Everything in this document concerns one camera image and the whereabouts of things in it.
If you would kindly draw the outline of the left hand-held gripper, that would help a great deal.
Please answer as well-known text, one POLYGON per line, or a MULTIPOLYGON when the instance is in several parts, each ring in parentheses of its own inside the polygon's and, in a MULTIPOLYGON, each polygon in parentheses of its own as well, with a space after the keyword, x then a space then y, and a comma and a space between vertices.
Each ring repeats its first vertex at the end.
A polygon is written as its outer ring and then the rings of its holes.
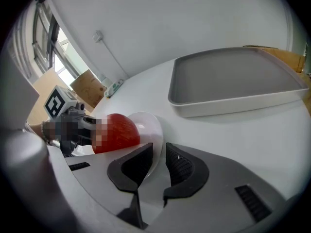
POLYGON ((91 145, 91 131, 102 128, 102 120, 86 115, 85 104, 73 92, 55 86, 44 104, 52 125, 49 137, 60 144, 63 154, 72 154, 78 146, 91 145))

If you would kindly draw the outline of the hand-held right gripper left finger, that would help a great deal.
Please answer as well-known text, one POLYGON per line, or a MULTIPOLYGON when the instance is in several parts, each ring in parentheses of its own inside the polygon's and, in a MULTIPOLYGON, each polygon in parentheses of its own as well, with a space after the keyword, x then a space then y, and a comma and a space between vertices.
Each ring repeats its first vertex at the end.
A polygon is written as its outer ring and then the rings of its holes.
POLYGON ((141 216, 138 188, 153 164, 152 143, 67 157, 66 162, 79 184, 103 208, 135 227, 147 227, 141 216))

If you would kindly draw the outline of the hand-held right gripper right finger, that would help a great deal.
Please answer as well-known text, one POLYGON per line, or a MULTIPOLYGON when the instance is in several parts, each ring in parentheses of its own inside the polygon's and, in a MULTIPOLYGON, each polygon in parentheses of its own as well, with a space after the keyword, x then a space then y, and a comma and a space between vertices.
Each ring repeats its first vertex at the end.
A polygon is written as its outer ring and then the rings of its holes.
POLYGON ((270 224, 282 195, 242 164, 167 143, 171 185, 150 233, 251 233, 270 224))

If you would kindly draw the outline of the red apple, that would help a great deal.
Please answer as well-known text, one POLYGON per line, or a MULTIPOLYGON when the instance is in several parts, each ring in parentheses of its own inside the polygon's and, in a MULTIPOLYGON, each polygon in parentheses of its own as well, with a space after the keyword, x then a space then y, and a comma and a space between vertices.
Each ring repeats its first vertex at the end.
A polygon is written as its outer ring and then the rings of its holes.
POLYGON ((92 149, 95 154, 111 152, 140 144, 135 123, 122 114, 109 114, 96 120, 92 131, 92 149))

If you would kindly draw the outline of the white round plate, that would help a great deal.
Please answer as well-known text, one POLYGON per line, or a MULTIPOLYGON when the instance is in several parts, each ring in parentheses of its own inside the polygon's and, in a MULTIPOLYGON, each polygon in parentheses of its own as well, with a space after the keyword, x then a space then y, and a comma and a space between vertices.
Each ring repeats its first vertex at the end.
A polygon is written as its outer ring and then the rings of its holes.
POLYGON ((163 130, 157 117, 148 112, 136 112, 130 114, 128 118, 135 124, 139 135, 140 144, 153 144, 153 163, 145 177, 147 179, 156 168, 163 148, 163 130))

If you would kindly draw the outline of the person's left forearm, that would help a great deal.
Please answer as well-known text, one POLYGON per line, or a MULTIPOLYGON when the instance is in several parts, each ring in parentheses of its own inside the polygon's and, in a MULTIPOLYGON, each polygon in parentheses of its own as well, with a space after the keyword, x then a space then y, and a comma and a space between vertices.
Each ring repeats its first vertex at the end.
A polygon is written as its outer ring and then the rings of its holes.
POLYGON ((40 138, 45 140, 44 134, 42 133, 41 130, 41 125, 42 124, 36 124, 36 125, 29 125, 29 127, 32 129, 32 131, 37 134, 40 138))

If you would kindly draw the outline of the open cardboard box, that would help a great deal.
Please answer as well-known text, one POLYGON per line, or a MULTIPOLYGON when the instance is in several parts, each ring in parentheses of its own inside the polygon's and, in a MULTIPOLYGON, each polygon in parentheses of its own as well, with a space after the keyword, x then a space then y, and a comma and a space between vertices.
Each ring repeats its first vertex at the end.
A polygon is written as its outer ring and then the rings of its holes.
POLYGON ((90 107, 95 108, 104 97, 106 87, 93 75, 90 69, 78 76, 71 84, 73 91, 90 107))

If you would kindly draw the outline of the white green tissue packet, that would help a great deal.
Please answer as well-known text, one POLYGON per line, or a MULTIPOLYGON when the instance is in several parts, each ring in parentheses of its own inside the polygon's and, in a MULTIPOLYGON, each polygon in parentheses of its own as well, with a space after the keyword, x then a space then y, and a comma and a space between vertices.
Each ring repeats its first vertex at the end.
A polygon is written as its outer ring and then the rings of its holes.
POLYGON ((122 86, 123 80, 120 79, 114 83, 112 83, 104 92, 104 97, 105 98, 110 98, 112 97, 115 92, 122 86))

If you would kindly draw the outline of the grey rectangular tray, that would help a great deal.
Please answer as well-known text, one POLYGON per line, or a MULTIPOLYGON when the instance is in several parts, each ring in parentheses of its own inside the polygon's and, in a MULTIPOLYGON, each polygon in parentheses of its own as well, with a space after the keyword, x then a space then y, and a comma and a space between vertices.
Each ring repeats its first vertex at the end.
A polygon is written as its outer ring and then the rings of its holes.
POLYGON ((174 61, 168 101, 180 117, 230 114, 303 99, 308 85, 259 48, 222 48, 174 61))

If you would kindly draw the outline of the window with dark frame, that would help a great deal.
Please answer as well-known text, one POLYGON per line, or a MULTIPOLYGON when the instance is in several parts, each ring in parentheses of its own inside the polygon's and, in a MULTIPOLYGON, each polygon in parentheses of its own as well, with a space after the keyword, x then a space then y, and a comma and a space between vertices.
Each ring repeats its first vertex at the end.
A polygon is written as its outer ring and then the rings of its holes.
POLYGON ((89 69, 45 2, 35 5, 32 46, 42 71, 54 70, 67 85, 89 69))

